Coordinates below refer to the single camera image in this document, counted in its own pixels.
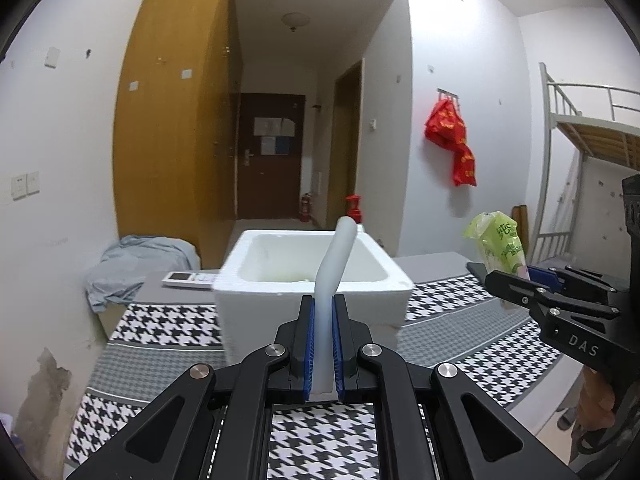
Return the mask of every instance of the ceiling light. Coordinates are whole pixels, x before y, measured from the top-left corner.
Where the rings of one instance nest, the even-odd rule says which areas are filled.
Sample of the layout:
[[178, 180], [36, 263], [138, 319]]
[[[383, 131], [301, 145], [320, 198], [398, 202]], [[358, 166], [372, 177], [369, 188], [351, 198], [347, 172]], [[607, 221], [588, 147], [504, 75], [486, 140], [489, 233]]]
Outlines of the ceiling light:
[[308, 25], [311, 21], [311, 18], [306, 14], [302, 14], [302, 12], [288, 12], [287, 14], [284, 14], [281, 19], [282, 23], [287, 25], [292, 32], [295, 32], [298, 27]]

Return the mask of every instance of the human hand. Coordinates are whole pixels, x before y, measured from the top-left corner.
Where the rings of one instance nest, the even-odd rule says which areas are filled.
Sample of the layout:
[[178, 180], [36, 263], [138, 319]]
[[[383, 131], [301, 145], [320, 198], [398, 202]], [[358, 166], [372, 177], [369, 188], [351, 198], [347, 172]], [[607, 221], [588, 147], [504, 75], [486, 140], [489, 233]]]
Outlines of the human hand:
[[584, 385], [578, 403], [578, 423], [587, 431], [610, 428], [616, 422], [616, 416], [611, 411], [616, 402], [612, 387], [601, 373], [590, 368], [582, 368], [582, 376]]

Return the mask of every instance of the light switch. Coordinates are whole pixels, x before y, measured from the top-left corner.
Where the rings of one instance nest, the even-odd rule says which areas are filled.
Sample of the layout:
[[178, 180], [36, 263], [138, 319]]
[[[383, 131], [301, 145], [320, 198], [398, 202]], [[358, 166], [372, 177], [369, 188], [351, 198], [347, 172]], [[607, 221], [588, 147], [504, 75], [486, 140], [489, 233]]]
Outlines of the light switch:
[[60, 49], [54, 46], [49, 47], [47, 57], [44, 59], [44, 66], [55, 68], [58, 66], [58, 58], [60, 57]]
[[27, 173], [27, 195], [40, 192], [40, 172]]
[[17, 175], [11, 179], [11, 198], [18, 200], [27, 196], [27, 176]]

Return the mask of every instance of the wooden wardrobe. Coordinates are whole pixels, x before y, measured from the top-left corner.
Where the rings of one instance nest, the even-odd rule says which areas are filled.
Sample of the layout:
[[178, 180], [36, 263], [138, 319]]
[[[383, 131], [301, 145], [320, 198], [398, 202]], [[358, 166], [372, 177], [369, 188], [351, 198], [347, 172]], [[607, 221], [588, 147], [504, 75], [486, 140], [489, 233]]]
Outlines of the wooden wardrobe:
[[222, 264], [234, 222], [241, 72], [233, 0], [143, 0], [113, 129], [120, 236], [182, 238], [203, 268]]

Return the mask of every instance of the fire extinguisher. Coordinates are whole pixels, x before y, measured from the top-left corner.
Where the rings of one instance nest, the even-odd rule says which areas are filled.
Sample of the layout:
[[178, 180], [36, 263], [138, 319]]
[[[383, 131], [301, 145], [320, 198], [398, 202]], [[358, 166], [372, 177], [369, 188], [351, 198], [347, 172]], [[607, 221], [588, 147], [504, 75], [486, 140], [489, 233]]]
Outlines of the fire extinguisher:
[[309, 222], [310, 215], [311, 215], [311, 195], [309, 193], [305, 193], [300, 198], [300, 221]]

